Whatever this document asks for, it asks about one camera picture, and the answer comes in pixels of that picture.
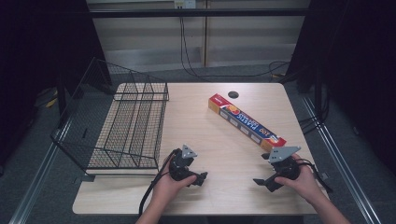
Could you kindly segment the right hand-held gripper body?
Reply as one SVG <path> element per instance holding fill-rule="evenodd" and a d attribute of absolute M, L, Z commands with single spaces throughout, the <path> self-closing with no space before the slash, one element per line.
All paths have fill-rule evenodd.
<path fill-rule="evenodd" d="M 292 157 L 300 147 L 274 147 L 269 156 L 269 163 L 274 167 L 278 176 L 296 179 L 300 174 L 297 161 Z"/>

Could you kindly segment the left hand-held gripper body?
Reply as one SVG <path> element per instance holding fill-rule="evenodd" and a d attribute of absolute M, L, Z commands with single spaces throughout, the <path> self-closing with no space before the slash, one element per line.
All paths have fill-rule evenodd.
<path fill-rule="evenodd" d="M 187 145 L 176 150 L 175 157 L 169 163 L 169 174 L 176 181 L 183 180 L 191 175 L 199 175 L 189 170 L 189 166 L 194 161 L 197 154 Z"/>

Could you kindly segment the long plastic wrap box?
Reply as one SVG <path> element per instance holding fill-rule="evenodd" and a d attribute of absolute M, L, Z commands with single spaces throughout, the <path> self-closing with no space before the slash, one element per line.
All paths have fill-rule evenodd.
<path fill-rule="evenodd" d="M 283 147 L 287 143 L 284 138 L 270 131 L 217 93 L 208 99 L 208 108 L 227 120 L 265 151 L 270 152 L 273 147 Z"/>

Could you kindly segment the black wire mesh basket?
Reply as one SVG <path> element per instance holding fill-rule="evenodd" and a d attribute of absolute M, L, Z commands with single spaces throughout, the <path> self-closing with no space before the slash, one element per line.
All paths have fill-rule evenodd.
<path fill-rule="evenodd" d="M 168 101 L 165 81 L 92 59 L 51 140 L 88 175 L 151 175 Z"/>

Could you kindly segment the person's right hand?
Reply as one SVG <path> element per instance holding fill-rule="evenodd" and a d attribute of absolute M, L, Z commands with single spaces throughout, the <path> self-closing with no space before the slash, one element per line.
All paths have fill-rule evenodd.
<path fill-rule="evenodd" d="M 301 157 L 298 154 L 294 153 L 292 157 L 298 163 L 302 163 L 300 161 Z M 314 201 L 322 195 L 322 191 L 319 188 L 311 169 L 307 165 L 300 165 L 299 169 L 300 174 L 296 179 L 291 180 L 286 177 L 279 176 L 275 178 L 275 182 L 294 189 L 308 203 L 313 204 Z"/>

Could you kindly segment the person's left hand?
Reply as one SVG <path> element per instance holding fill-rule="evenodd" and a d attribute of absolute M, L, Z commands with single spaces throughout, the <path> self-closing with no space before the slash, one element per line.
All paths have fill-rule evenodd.
<path fill-rule="evenodd" d="M 166 206 L 172 202 L 177 194 L 196 180 L 195 175 L 188 176 L 182 180 L 174 180 L 169 175 L 169 162 L 161 171 L 160 179 L 155 184 L 150 202 L 155 205 Z"/>

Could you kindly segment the black curtain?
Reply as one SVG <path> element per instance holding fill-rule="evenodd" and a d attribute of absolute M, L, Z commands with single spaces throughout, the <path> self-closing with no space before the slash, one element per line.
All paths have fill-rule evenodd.
<path fill-rule="evenodd" d="M 93 57 L 104 59 L 87 0 L 0 0 L 0 168 L 59 80 L 72 92 Z"/>
<path fill-rule="evenodd" d="M 310 0 L 289 76 L 316 76 L 396 176 L 396 0 Z"/>

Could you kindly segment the yellow floor object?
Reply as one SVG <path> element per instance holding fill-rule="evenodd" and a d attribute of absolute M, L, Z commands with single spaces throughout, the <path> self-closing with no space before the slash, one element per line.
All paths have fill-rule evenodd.
<path fill-rule="evenodd" d="M 52 107 L 56 103 L 57 98 L 58 98 L 58 91 L 55 91 L 51 96 L 51 98 L 45 103 L 45 107 L 47 108 Z"/>

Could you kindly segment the black horizontal metal bar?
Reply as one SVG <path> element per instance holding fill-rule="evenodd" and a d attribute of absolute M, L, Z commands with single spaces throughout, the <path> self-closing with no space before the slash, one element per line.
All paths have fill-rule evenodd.
<path fill-rule="evenodd" d="M 249 16 L 306 16 L 304 8 L 218 8 L 218 9 L 149 9 L 149 10 L 91 10 L 93 18 L 165 18 L 165 17 L 249 17 Z"/>

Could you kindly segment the metal floor rail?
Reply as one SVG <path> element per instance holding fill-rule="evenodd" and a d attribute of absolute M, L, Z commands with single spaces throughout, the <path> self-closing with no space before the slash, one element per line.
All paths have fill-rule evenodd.
<path fill-rule="evenodd" d="M 326 148 L 328 149 L 334 163 L 343 177 L 346 186 L 351 193 L 356 205 L 361 211 L 367 224 L 382 224 L 378 214 L 376 213 L 372 203 L 367 197 L 366 193 L 363 191 L 361 185 L 357 181 L 356 177 L 350 170 L 347 161 L 342 155 L 339 147 L 336 145 L 332 138 L 327 126 L 323 121 L 318 119 L 318 115 L 315 112 L 314 103 L 308 97 L 303 98 L 304 106 L 310 115 L 310 118 L 314 121 L 315 127 L 324 142 Z"/>
<path fill-rule="evenodd" d="M 8 224 L 50 224 L 68 219 L 78 171 L 50 139 L 51 124 L 36 122 L 23 140 L 24 167 L 15 168 L 27 187 Z"/>

